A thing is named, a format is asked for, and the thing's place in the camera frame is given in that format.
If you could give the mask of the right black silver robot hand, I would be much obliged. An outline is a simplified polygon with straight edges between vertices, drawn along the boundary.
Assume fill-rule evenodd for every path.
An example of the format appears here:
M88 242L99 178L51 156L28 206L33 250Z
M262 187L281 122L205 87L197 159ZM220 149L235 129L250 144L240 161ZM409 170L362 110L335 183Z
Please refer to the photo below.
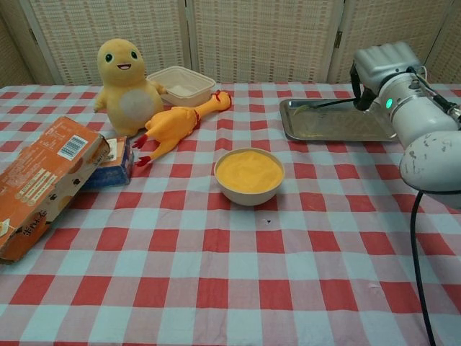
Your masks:
M368 110L388 80L410 67L419 72L422 66L410 45L403 41L357 50L349 72L355 108Z

